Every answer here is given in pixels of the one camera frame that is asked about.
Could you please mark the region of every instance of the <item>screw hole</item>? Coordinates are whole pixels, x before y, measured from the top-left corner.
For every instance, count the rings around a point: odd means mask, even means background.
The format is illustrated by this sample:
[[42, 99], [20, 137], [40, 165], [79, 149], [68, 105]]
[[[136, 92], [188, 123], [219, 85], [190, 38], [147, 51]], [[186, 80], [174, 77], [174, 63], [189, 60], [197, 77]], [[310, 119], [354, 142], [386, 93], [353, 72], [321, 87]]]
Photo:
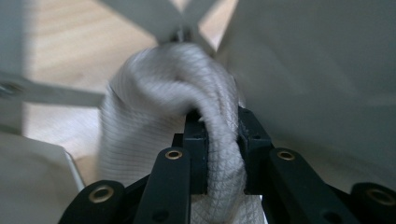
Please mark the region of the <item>screw hole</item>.
[[329, 223], [343, 223], [343, 219], [341, 219], [340, 216], [338, 216], [338, 214], [334, 213], [334, 212], [325, 212], [323, 213], [323, 218], [326, 219], [326, 221], [328, 221]]
[[375, 202], [385, 206], [393, 206], [396, 200], [388, 193], [380, 189], [367, 189], [366, 194]]
[[169, 212], [164, 209], [157, 210], [152, 215], [152, 220], [156, 222], [164, 222], [168, 218], [169, 218]]
[[295, 159], [294, 155], [289, 153], [288, 151], [280, 151], [277, 153], [277, 156], [285, 161], [293, 161]]
[[108, 185], [102, 185], [97, 187], [90, 193], [89, 199], [92, 203], [103, 203], [110, 199], [113, 194], [113, 188]]
[[183, 153], [181, 153], [181, 151], [171, 150], [171, 151], [166, 152], [165, 157], [168, 158], [169, 160], [177, 160], [182, 155], [183, 155]]

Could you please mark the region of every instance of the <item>light wood surface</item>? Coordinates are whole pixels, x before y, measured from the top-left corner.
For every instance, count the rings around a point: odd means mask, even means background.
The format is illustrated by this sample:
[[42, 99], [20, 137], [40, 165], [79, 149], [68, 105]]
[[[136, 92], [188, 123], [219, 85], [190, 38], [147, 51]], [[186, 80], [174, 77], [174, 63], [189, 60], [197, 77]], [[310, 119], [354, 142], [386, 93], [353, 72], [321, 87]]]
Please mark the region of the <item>light wood surface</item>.
[[[219, 1], [200, 24], [203, 36], [214, 47], [235, 2]], [[25, 10], [26, 71], [35, 81], [106, 92], [107, 82], [128, 57], [156, 45], [153, 36], [98, 1], [38, 0]], [[98, 109], [27, 104], [24, 135], [64, 147], [86, 184], [96, 180]]]

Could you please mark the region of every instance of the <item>white cloth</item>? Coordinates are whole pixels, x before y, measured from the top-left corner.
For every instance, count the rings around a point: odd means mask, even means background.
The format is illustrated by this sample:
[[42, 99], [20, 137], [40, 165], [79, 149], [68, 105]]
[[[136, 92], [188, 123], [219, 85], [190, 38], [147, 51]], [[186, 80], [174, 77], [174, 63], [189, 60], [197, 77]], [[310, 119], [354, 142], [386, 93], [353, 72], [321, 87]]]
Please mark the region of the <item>white cloth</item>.
[[192, 198], [191, 223], [263, 223], [258, 196], [246, 196], [233, 77], [193, 44], [167, 44], [131, 57], [110, 82], [102, 108], [100, 177], [130, 185], [182, 133], [192, 108], [209, 134], [208, 193]]

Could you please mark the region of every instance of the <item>wooden floor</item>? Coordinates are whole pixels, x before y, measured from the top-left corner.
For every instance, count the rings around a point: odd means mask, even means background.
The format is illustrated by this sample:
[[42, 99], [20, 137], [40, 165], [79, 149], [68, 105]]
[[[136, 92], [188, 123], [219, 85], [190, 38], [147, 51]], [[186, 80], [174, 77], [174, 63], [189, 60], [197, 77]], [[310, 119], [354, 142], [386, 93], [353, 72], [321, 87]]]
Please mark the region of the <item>wooden floor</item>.
[[[219, 1], [200, 24], [214, 47], [235, 2]], [[107, 82], [128, 57], [156, 45], [150, 34], [99, 1], [37, 0], [26, 11], [26, 73], [35, 81], [106, 92]], [[27, 104], [24, 135], [64, 147], [89, 184], [95, 180], [99, 115], [97, 108]]]

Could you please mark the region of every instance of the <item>white fabric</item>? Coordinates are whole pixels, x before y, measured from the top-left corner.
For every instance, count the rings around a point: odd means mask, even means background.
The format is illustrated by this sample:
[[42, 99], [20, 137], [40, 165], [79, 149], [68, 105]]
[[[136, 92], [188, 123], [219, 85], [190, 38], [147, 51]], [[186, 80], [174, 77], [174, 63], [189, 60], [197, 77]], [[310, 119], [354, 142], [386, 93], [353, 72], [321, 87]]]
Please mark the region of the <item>white fabric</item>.
[[263, 223], [261, 201], [246, 196], [236, 144], [233, 78], [193, 44], [167, 44], [131, 57], [110, 82], [103, 105], [100, 177], [130, 185], [182, 133], [197, 108], [209, 134], [208, 193], [194, 197], [191, 223]]

